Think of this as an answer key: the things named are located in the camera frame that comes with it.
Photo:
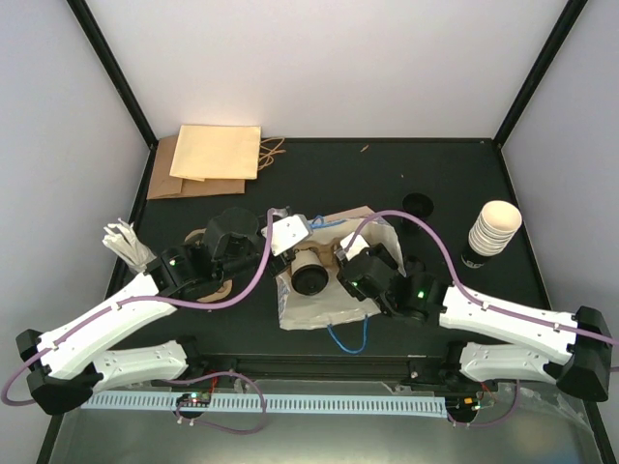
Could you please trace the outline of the black branded paper cup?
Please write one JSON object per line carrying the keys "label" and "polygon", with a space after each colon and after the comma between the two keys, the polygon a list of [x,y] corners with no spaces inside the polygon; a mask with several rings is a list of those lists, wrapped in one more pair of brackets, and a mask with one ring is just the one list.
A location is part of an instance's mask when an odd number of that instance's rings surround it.
{"label": "black branded paper cup", "polygon": [[291,284],[296,293],[314,296],[322,292],[329,274],[318,255],[311,249],[297,250],[291,263]]}

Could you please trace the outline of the brown pulp cup carrier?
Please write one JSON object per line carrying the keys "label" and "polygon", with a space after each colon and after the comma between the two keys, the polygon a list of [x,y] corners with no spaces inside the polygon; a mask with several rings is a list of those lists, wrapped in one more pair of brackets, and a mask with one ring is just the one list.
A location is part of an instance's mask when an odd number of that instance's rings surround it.
{"label": "brown pulp cup carrier", "polygon": [[293,247],[293,251],[295,254],[293,262],[303,261],[305,253],[311,252],[325,269],[340,267],[349,261],[343,250],[341,238],[335,238],[327,243],[305,240]]}
{"label": "brown pulp cup carrier", "polygon": [[[186,244],[200,245],[206,229],[195,229],[185,239]],[[218,289],[211,284],[204,288],[198,289],[196,292],[197,297],[195,300],[198,303],[208,304],[215,303],[226,298],[233,287],[233,281],[231,279],[224,281]]]}

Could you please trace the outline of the blue checkered paper bag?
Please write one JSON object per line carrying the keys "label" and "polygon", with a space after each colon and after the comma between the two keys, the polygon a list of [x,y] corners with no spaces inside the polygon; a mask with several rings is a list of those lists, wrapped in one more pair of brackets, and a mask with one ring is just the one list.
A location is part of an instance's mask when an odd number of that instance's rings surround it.
{"label": "blue checkered paper bag", "polygon": [[[335,213],[326,217],[316,216],[309,220],[312,235],[307,240],[327,243],[335,238],[344,238],[353,233],[363,219],[373,213],[368,206]],[[339,267],[326,269],[329,282],[317,295],[304,296],[295,292],[291,284],[291,265],[276,277],[278,286],[278,312],[280,328],[285,331],[313,331],[325,329],[331,332],[335,326],[362,322],[380,313],[370,299],[359,301],[350,295],[338,281]]]}

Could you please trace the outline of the white stirrers bundle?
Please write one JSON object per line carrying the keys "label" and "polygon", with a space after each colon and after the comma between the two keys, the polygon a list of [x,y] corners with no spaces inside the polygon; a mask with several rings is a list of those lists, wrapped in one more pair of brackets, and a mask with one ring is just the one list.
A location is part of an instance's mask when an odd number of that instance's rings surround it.
{"label": "white stirrers bundle", "polygon": [[103,245],[124,261],[134,274],[144,272],[147,265],[156,258],[154,252],[138,239],[132,223],[119,218],[103,230]]}

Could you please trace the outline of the stack of black cup lids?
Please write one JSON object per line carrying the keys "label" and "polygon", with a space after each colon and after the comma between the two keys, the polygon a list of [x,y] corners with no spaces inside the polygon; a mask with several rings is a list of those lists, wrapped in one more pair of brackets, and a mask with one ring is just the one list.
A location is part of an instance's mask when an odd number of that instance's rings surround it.
{"label": "stack of black cup lids", "polygon": [[408,278],[423,276],[427,271],[425,262],[414,255],[407,255],[404,258],[403,264]]}

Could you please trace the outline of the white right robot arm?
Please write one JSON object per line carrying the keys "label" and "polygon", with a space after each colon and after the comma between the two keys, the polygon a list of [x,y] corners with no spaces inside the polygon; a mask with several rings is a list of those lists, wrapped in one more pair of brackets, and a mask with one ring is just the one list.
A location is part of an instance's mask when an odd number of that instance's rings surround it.
{"label": "white right robot arm", "polygon": [[341,286],[382,314],[495,339],[493,345],[451,343],[438,373],[446,387],[519,380],[548,383],[585,401],[608,399],[611,335],[597,309],[540,309],[447,284],[425,271],[402,272],[381,244],[335,246],[334,255]]}

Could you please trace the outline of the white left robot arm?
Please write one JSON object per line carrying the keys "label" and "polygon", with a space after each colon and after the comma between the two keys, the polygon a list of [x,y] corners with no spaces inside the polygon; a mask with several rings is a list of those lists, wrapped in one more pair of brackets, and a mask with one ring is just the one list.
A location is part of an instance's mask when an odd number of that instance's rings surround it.
{"label": "white left robot arm", "polygon": [[217,311],[244,300],[266,274],[280,274],[292,249],[312,233],[303,215],[271,209],[265,219],[231,208],[212,217],[202,237],[172,247],[129,283],[73,321],[48,332],[26,330],[16,338],[29,398],[4,404],[37,405],[50,416],[86,403],[94,394],[131,384],[162,381],[195,386],[208,363],[192,342],[173,338],[150,347],[118,350],[117,344],[179,309]]}

